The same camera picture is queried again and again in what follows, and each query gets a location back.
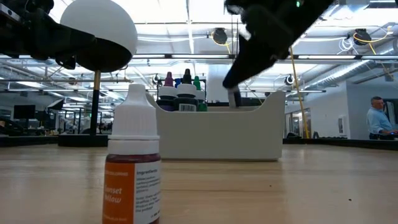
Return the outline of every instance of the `bottle label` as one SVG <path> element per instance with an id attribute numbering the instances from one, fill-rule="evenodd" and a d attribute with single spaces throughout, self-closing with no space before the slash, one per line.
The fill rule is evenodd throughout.
<path id="1" fill-rule="evenodd" d="M 160 216 L 160 161 L 105 164 L 103 224 L 152 223 Z"/>
<path id="2" fill-rule="evenodd" d="M 189 111 L 189 112 L 192 112 L 192 111 L 196 111 L 196 110 L 197 110 L 197 107 L 196 107 L 195 105 L 189 105 L 189 104 L 186 104 L 186 103 L 180 103 L 180 105 L 179 105 L 179 107 L 178 107 L 178 110 L 179 110 L 179 111 Z"/>

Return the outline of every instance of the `white bottle cap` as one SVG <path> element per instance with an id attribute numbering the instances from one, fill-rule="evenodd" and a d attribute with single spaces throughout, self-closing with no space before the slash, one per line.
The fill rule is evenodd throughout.
<path id="1" fill-rule="evenodd" d="M 197 100 L 203 100 L 203 101 L 205 101 L 205 92 L 204 91 L 201 91 L 201 90 L 197 90 L 197 97 L 196 97 L 196 99 Z"/>
<path id="2" fill-rule="evenodd" d="M 158 140 L 156 109 L 146 98 L 145 86 L 130 84 L 127 98 L 114 110 L 110 139 Z"/>
<path id="3" fill-rule="evenodd" d="M 196 96 L 197 87 L 192 84 L 179 84 L 177 86 L 177 95 L 179 94 L 191 94 Z"/>
<path id="4" fill-rule="evenodd" d="M 159 96 L 177 97 L 177 89 L 172 86 L 163 86 L 159 88 Z"/>
<path id="5" fill-rule="evenodd" d="M 145 86 L 130 84 L 126 100 L 114 110 L 108 152 L 116 155 L 159 153 L 156 109 L 146 98 Z"/>

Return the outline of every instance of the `black bottle cap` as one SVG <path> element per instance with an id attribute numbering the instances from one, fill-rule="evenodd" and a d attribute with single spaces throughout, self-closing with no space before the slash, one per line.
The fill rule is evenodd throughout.
<path id="1" fill-rule="evenodd" d="M 185 69 L 185 73 L 184 73 L 184 76 L 182 78 L 182 83 L 183 84 L 191 84 L 192 85 L 191 71 L 188 68 Z"/>

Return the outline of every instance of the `dropper bottle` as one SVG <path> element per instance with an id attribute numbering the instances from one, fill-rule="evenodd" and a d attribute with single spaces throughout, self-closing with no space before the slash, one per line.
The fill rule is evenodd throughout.
<path id="1" fill-rule="evenodd" d="M 167 72 L 164 85 L 159 88 L 160 100 L 156 103 L 160 108 L 166 111 L 174 111 L 174 99 L 177 97 L 177 89 L 173 86 L 173 76 L 171 72 Z"/>
<path id="2" fill-rule="evenodd" d="M 200 80 L 198 76 L 195 76 L 193 79 L 193 85 L 197 88 L 197 96 L 196 99 L 198 100 L 198 111 L 206 112 L 207 111 L 207 104 L 205 103 L 205 92 L 201 90 Z"/>
<path id="3" fill-rule="evenodd" d="M 185 69 L 182 84 L 177 87 L 178 98 L 174 99 L 175 110 L 184 112 L 194 112 L 198 108 L 196 97 L 197 88 L 192 85 L 191 71 Z"/>
<path id="4" fill-rule="evenodd" d="M 181 84 L 181 78 L 176 78 L 175 79 L 175 85 L 174 85 L 174 87 L 175 88 L 178 88 L 178 86 Z"/>
<path id="5" fill-rule="evenodd" d="M 159 136 L 144 85 L 130 84 L 126 100 L 116 107 L 108 153 L 102 223 L 158 223 Z"/>

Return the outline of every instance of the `purple bottle cap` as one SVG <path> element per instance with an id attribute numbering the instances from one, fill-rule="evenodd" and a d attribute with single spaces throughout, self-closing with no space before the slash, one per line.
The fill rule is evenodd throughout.
<path id="1" fill-rule="evenodd" d="M 173 87 L 173 76 L 171 72 L 167 72 L 166 80 L 164 81 L 164 86 Z"/>

